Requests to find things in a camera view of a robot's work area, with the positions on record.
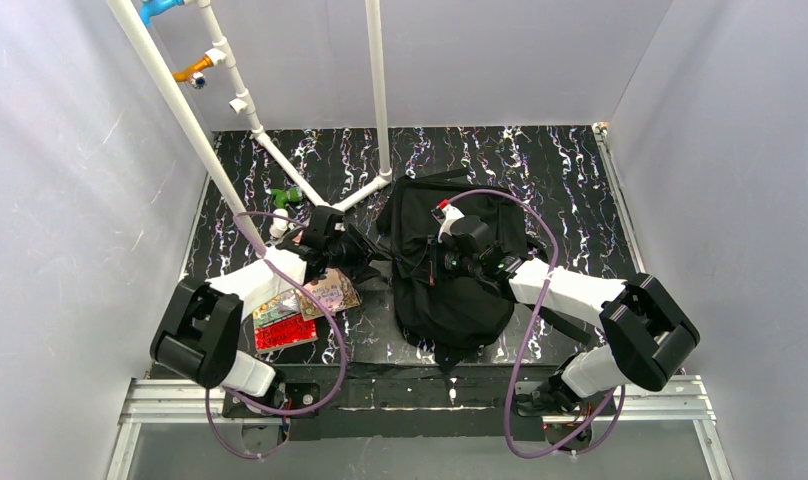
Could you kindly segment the brown illustrated book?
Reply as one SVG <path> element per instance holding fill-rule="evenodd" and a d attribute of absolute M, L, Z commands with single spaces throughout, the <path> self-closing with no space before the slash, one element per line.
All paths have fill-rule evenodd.
<path fill-rule="evenodd" d="M 362 301 L 351 280 L 339 269 L 327 269 L 319 279 L 303 286 L 333 315 L 360 306 Z M 302 291 L 297 291 L 300 313 L 305 321 L 323 317 L 323 312 Z"/>

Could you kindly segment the black student backpack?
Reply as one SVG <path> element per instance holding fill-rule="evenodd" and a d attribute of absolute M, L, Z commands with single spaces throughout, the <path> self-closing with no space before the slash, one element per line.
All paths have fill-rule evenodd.
<path fill-rule="evenodd" d="M 432 349 L 448 372 L 495 343 L 517 303 L 466 277 L 430 282 L 430 237 L 440 224 L 431 211 L 448 201 L 465 215 L 480 217 L 507 249 L 524 258 L 549 260 L 546 246 L 526 231 L 525 213 L 504 188 L 461 182 L 463 169 L 399 178 L 377 220 L 389 240 L 395 319 L 408 342 Z"/>

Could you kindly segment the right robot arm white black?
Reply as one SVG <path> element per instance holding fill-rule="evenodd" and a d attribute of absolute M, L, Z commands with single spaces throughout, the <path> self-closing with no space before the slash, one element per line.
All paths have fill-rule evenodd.
<path fill-rule="evenodd" d="M 652 275 L 604 279 L 550 268 L 541 259 L 512 253 L 479 217 L 448 201 L 432 214 L 440 224 L 434 271 L 472 278 L 549 320 L 568 315 L 604 333 L 605 345 L 574 355 L 546 382 L 515 394 L 521 412 L 569 412 L 629 383 L 659 392 L 700 342 L 697 328 Z"/>

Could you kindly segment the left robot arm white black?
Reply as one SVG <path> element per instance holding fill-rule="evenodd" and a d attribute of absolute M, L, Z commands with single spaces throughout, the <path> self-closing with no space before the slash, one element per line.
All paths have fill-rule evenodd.
<path fill-rule="evenodd" d="M 374 243 L 344 220 L 318 207 L 279 241 L 259 244 L 254 263 L 212 279 L 186 276 L 177 284 L 151 341 L 151 359 L 204 388 L 252 397 L 272 386 L 273 367 L 239 348 L 242 321 L 275 296 L 337 269 L 352 279 L 369 271 Z"/>

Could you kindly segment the green pipe valve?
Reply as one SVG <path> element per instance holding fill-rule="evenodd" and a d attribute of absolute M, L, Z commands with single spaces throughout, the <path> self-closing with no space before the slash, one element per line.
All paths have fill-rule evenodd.
<path fill-rule="evenodd" d="M 304 200 L 300 188 L 272 189 L 270 191 L 271 203 L 276 209 L 285 209 L 288 205 L 297 204 Z"/>

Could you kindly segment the red patterned book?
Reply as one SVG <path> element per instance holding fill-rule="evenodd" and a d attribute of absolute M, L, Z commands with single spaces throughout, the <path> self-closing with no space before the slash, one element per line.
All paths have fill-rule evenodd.
<path fill-rule="evenodd" d="M 291 348 L 316 341 L 317 327 L 314 320 L 305 320 L 298 313 L 264 328 L 254 327 L 255 348 L 258 353 Z"/>

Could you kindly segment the orange pipe valve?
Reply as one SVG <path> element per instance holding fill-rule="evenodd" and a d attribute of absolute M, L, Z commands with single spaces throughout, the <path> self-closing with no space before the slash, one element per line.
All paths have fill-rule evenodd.
<path fill-rule="evenodd" d="M 204 71 L 213 66 L 214 63 L 212 59 L 204 55 L 196 63 L 186 67 L 180 72 L 173 73 L 172 76 L 176 83 L 185 83 L 194 89 L 203 89 L 207 84 Z"/>

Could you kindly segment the blue pipe valve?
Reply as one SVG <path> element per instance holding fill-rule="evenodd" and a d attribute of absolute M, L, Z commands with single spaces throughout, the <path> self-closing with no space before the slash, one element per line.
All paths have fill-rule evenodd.
<path fill-rule="evenodd" d="M 146 27 L 152 24 L 152 19 L 166 11 L 186 4 L 185 0 L 148 0 L 142 3 L 139 17 Z"/>

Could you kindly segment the black mounting base plate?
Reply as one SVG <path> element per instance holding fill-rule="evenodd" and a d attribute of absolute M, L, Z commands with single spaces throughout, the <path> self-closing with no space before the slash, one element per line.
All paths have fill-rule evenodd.
<path fill-rule="evenodd" d="M 269 391 L 245 406 L 224 400 L 227 418 L 256 419 L 263 406 L 285 408 L 292 441 L 362 438 L 500 437 L 512 367 L 463 364 L 445 373 L 435 365 L 349 364 L 339 368 L 282 364 Z"/>

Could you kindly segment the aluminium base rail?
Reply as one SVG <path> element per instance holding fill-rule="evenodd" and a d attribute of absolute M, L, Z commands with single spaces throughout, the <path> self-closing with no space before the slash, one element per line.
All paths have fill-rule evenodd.
<path fill-rule="evenodd" d="M 352 379 L 325 408 L 280 419 L 222 391 L 134 381 L 111 479 L 728 479 L 697 376 L 629 387 L 592 425 L 593 449 L 523 460 L 502 435 L 504 384 L 428 371 Z"/>

